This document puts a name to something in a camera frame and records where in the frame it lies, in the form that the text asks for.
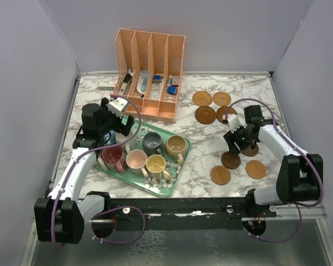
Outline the dark walnut coaster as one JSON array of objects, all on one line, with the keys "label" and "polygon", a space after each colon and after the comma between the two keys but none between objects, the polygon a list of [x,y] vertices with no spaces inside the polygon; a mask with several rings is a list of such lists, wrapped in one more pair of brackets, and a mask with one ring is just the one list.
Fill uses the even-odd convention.
[{"label": "dark walnut coaster", "polygon": [[255,145],[250,145],[249,147],[247,147],[246,149],[243,149],[242,154],[244,154],[245,156],[248,157],[253,157],[256,156],[259,153],[259,147],[257,144]]},{"label": "dark walnut coaster", "polygon": [[227,151],[222,154],[221,163],[223,164],[224,167],[234,170],[240,166],[241,159],[239,155],[235,155]]}]

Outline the light orange wooden coaster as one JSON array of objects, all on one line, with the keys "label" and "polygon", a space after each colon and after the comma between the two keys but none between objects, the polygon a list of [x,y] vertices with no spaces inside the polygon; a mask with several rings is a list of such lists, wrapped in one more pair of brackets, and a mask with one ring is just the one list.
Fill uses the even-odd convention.
[{"label": "light orange wooden coaster", "polygon": [[210,171],[210,178],[217,185],[226,185],[231,180],[231,173],[224,166],[214,166]]}]

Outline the brown wooden ringed coaster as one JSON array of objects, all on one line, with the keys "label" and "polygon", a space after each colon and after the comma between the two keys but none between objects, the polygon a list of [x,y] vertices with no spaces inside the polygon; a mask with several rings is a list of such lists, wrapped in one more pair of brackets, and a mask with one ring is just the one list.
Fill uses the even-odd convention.
[{"label": "brown wooden ringed coaster", "polygon": [[[216,118],[217,118],[217,120],[220,123],[225,124],[225,125],[227,125],[228,122],[226,120],[223,120],[223,115],[225,114],[225,112],[227,111],[228,108],[229,107],[226,106],[226,105],[225,106],[221,106],[220,108],[217,109],[217,112],[216,112]],[[230,108],[230,110],[228,111],[228,115],[229,114],[235,114],[235,115],[237,115],[238,113],[236,112],[235,109]]]}]

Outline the woven rattan coaster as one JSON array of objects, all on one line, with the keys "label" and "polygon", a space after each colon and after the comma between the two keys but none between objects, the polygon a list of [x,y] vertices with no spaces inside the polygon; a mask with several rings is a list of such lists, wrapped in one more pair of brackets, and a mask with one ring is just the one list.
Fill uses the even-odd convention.
[{"label": "woven rattan coaster", "polygon": [[218,106],[228,106],[231,103],[231,96],[224,91],[219,91],[213,95],[213,102]]},{"label": "woven rattan coaster", "polygon": [[193,94],[192,101],[197,106],[209,106],[213,98],[207,91],[197,91]]}]

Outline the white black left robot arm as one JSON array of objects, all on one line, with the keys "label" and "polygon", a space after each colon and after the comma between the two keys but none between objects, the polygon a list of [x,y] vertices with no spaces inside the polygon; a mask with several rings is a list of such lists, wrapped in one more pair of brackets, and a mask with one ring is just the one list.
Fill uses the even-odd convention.
[{"label": "white black left robot arm", "polygon": [[134,118],[123,114],[132,101],[125,96],[111,95],[100,104],[82,107],[82,125],[75,140],[70,161],[61,179],[46,198],[34,204],[38,240],[52,244],[77,244],[85,225],[94,216],[107,218],[112,206],[101,192],[91,192],[84,200],[79,195],[87,174],[101,151],[108,148],[104,137],[111,131],[128,136]]}]

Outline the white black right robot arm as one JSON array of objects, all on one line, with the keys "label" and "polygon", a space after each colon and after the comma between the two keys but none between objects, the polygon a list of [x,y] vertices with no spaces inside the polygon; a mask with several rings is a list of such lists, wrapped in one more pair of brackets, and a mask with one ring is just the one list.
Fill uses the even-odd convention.
[{"label": "white black right robot arm", "polygon": [[319,204],[323,198],[323,160],[310,154],[287,137],[273,119],[263,117],[259,105],[244,109],[245,124],[235,114],[223,115],[230,126],[224,135],[229,151],[238,155],[261,142],[280,161],[280,171],[275,184],[250,190],[244,202],[248,216],[256,217],[264,206],[312,201]]}]

